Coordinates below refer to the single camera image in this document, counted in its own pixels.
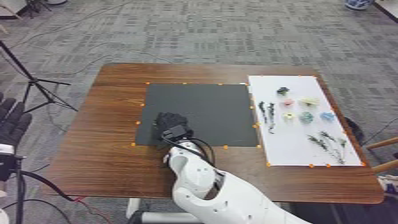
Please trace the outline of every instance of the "white paper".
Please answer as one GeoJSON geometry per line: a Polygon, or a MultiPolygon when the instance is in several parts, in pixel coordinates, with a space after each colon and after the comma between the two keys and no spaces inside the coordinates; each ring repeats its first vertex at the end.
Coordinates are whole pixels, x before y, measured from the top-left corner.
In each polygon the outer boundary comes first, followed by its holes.
{"type": "Polygon", "coordinates": [[[361,166],[361,159],[352,146],[345,129],[338,120],[325,121],[320,118],[323,112],[332,113],[332,107],[327,101],[327,97],[313,76],[249,76],[250,92],[256,105],[256,116],[259,121],[259,131],[265,144],[266,159],[272,166],[361,166]],[[286,96],[277,94],[277,89],[286,87],[290,92],[286,96]],[[318,106],[307,106],[300,103],[300,99],[311,97],[318,98],[318,106]],[[286,99],[295,101],[293,105],[284,106],[286,99]],[[259,102],[265,102],[265,108],[274,103],[275,106],[275,128],[274,133],[268,132],[270,118],[266,112],[268,122],[263,120],[263,113],[259,110],[259,102]],[[295,114],[293,120],[286,121],[282,115],[291,112],[295,114]],[[309,112],[314,116],[314,120],[309,124],[304,124],[298,116],[302,112],[309,112]],[[320,132],[325,131],[334,137],[346,140],[345,147],[332,140],[320,137],[320,132]],[[338,150],[343,155],[341,164],[336,157],[330,155],[322,147],[307,140],[313,135],[318,139],[323,139],[329,150],[338,150]]]}

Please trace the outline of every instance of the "small toy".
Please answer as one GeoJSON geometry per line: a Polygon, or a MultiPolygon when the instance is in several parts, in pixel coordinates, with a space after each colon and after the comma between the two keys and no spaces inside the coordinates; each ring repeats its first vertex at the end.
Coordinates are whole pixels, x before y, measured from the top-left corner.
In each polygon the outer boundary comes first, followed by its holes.
{"type": "Polygon", "coordinates": [[[307,104],[307,106],[316,106],[320,104],[320,99],[313,97],[306,97],[300,99],[300,102],[307,104]]]}
{"type": "Polygon", "coordinates": [[[286,87],[281,87],[277,90],[277,94],[286,96],[288,91],[290,91],[290,89],[286,87]]]}
{"type": "Polygon", "coordinates": [[[293,113],[284,113],[282,117],[284,117],[286,120],[293,120],[295,114],[293,113]]]}
{"type": "Polygon", "coordinates": [[[290,106],[293,103],[295,103],[295,100],[291,100],[291,99],[286,99],[286,100],[282,101],[284,106],[290,106]]]}
{"type": "Polygon", "coordinates": [[[330,113],[330,112],[323,112],[320,114],[320,118],[325,120],[325,121],[334,121],[336,119],[336,115],[330,113]]]}
{"type": "Polygon", "coordinates": [[[309,112],[302,112],[302,114],[300,114],[302,123],[309,124],[313,122],[313,120],[314,120],[313,114],[309,112]]]}

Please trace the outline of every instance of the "gray carpet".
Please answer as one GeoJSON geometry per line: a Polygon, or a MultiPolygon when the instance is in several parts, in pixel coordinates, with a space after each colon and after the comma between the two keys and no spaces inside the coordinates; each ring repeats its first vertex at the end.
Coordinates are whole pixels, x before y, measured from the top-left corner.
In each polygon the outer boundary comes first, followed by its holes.
{"type": "MultiPolygon", "coordinates": [[[[57,92],[76,107],[105,63],[277,64],[318,69],[343,113],[368,136],[398,117],[398,26],[373,7],[354,12],[343,0],[85,0],[51,10],[34,19],[27,15],[23,21],[0,21],[11,31],[0,38],[37,77],[73,84],[57,92]]],[[[21,99],[27,80],[3,59],[0,68],[0,91],[21,99]]],[[[39,100],[35,91],[28,107],[39,100]]],[[[19,147],[27,170],[50,163],[73,118],[75,112],[57,106],[34,112],[19,147]]],[[[396,135],[396,127],[398,122],[375,141],[396,135]]],[[[366,152],[371,165],[393,159],[393,152],[396,146],[366,152]]],[[[105,223],[80,205],[43,195],[37,182],[28,186],[28,198],[55,202],[73,223],[105,223]]],[[[2,205],[12,196],[11,191],[2,205]]],[[[114,223],[126,223],[126,199],[92,198],[89,203],[114,223]]],[[[149,205],[151,210],[176,210],[169,201],[149,205]]],[[[64,223],[35,202],[27,203],[28,223],[64,223]]]]}

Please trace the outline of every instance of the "pink object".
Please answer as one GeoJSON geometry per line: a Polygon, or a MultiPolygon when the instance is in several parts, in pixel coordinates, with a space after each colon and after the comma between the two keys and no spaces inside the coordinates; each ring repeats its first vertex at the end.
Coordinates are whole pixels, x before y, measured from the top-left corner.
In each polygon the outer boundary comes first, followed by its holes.
{"type": "Polygon", "coordinates": [[[290,106],[295,103],[295,101],[291,99],[286,99],[282,103],[284,103],[284,106],[290,106]]]}

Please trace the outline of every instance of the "wooden table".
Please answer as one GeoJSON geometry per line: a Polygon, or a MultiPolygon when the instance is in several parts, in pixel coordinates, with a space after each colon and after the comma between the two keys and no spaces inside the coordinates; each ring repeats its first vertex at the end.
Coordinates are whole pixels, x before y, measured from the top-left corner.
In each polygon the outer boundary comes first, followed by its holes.
{"type": "MultiPolygon", "coordinates": [[[[163,168],[167,150],[133,146],[149,83],[247,82],[247,75],[313,75],[366,158],[316,71],[245,65],[108,64],[103,66],[66,134],[46,177],[69,195],[169,198],[174,174],[163,168]]],[[[266,167],[259,148],[215,148],[217,167],[242,177],[274,201],[380,203],[384,194],[364,167],[266,167]]]]}

